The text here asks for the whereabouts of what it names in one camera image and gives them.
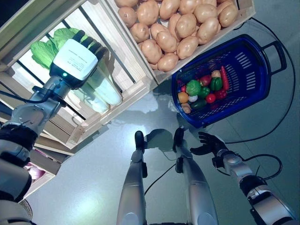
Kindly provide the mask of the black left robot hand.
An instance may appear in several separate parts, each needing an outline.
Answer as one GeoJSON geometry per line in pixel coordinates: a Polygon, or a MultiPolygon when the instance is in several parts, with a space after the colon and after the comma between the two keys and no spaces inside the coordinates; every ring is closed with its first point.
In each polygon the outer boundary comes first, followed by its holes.
{"type": "Polygon", "coordinates": [[[50,76],[58,77],[69,89],[81,88],[108,49],[92,37],[82,39],[83,30],[77,31],[66,40],[50,65],[50,76]]]}

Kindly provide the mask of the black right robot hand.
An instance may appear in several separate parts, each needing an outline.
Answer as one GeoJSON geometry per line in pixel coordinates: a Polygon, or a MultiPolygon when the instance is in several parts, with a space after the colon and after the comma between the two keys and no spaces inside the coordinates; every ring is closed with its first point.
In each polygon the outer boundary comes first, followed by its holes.
{"type": "Polygon", "coordinates": [[[225,143],[215,135],[198,132],[198,137],[202,146],[190,149],[190,152],[195,155],[201,156],[213,153],[214,156],[217,156],[220,151],[228,151],[225,143]]]}

